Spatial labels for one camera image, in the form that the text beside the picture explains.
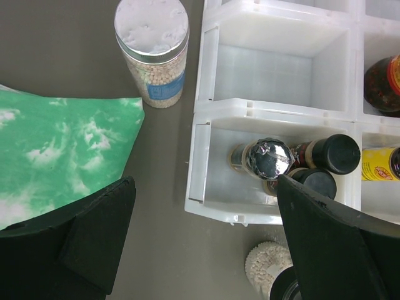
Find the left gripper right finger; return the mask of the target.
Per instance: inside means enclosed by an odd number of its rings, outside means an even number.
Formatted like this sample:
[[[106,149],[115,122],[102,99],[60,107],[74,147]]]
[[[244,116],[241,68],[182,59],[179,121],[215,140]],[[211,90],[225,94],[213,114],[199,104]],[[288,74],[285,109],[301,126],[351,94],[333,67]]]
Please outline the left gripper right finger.
[[[277,200],[303,299],[399,299],[399,225],[285,175]]]

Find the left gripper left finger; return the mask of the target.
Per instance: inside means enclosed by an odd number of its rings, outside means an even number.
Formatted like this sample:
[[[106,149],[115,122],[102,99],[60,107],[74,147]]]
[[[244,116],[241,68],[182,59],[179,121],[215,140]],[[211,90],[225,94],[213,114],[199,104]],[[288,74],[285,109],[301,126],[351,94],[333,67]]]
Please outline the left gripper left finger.
[[[128,176],[1,230],[1,299],[105,299],[135,198]]]

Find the black cap pepper bottle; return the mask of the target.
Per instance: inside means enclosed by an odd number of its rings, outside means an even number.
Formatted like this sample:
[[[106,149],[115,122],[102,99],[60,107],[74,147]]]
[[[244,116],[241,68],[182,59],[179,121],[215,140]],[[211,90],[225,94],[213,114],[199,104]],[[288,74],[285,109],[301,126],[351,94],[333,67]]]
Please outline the black cap pepper bottle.
[[[336,197],[337,185],[328,171],[319,168],[292,167],[286,175],[323,196],[330,199]]]
[[[227,156],[230,167],[263,181],[276,181],[287,174],[294,164],[290,148],[271,137],[238,144]]]

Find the red lid sauce jar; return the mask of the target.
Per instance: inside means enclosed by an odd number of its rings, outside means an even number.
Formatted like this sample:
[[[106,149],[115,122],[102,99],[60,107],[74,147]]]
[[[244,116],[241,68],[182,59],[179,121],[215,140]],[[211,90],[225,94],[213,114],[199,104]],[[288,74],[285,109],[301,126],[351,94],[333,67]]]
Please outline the red lid sauce jar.
[[[399,118],[399,55],[381,59],[366,71],[364,99],[384,116]]]

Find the green white cloth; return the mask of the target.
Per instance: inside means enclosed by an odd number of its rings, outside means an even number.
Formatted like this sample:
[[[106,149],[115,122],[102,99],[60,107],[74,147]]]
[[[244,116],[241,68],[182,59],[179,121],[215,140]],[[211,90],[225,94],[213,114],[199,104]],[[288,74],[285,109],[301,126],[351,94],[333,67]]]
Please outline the green white cloth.
[[[44,97],[2,86],[1,227],[120,179],[143,121],[139,97]]]

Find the white organizer tray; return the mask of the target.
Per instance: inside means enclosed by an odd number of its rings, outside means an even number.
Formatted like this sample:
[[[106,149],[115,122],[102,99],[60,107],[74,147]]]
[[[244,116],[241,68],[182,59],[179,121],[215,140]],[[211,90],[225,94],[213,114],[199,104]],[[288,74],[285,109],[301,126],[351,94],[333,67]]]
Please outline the white organizer tray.
[[[357,1],[206,1],[184,208],[229,224],[280,224],[231,149],[357,138]]]
[[[364,73],[379,60],[399,54],[399,1],[358,1],[356,13],[356,136],[361,148],[399,146],[399,119],[384,116],[364,100]],[[360,210],[399,223],[399,183],[357,184]]]

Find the black lid shaker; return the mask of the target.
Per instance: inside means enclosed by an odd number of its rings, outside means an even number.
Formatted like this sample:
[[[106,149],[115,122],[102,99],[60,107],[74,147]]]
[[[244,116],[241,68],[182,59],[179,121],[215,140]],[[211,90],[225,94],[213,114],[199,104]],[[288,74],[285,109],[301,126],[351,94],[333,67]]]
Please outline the black lid shaker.
[[[301,291],[289,249],[266,241],[246,257],[247,279],[261,299],[301,299]]]

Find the yellow label brown bottle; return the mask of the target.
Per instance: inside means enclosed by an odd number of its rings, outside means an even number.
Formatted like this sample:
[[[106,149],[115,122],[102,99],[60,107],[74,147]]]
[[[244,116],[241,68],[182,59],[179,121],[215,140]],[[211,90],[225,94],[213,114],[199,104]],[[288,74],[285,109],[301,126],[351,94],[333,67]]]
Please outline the yellow label brown bottle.
[[[399,181],[399,147],[362,150],[363,181]]]

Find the right white organizer tray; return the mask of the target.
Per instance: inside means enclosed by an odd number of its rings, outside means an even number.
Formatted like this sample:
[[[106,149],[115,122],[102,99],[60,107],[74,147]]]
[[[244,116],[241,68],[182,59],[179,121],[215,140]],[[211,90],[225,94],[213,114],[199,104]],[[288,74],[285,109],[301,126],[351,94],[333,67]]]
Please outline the right white organizer tray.
[[[356,136],[361,148],[399,146],[399,119],[384,116],[364,100],[364,73],[379,60],[399,54],[399,1],[358,1],[356,13]],[[399,223],[399,183],[357,184],[360,210]]]

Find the silver lid salt jar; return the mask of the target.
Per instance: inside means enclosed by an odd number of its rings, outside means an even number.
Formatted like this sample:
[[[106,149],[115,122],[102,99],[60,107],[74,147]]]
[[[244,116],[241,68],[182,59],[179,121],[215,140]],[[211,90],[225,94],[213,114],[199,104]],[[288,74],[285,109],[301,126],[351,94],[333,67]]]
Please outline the silver lid salt jar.
[[[159,109],[175,105],[183,93],[190,33],[182,2],[120,1],[114,31],[142,100]]]

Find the small black cap spice bottle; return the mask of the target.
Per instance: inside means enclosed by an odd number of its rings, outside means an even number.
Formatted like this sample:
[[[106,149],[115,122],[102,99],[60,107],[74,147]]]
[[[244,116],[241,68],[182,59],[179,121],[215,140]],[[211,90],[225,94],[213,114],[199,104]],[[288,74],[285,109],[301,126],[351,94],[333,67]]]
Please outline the small black cap spice bottle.
[[[320,168],[338,175],[352,173],[361,159],[357,142],[345,134],[304,142],[290,147],[290,150],[295,168]]]

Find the left white organizer tray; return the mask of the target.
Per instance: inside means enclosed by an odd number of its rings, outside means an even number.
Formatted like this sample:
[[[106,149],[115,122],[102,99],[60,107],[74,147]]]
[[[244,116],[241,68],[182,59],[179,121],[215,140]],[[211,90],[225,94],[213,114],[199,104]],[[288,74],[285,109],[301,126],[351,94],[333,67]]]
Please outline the left white organizer tray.
[[[231,149],[357,138],[357,1],[206,1],[184,208],[229,224],[280,224]]]

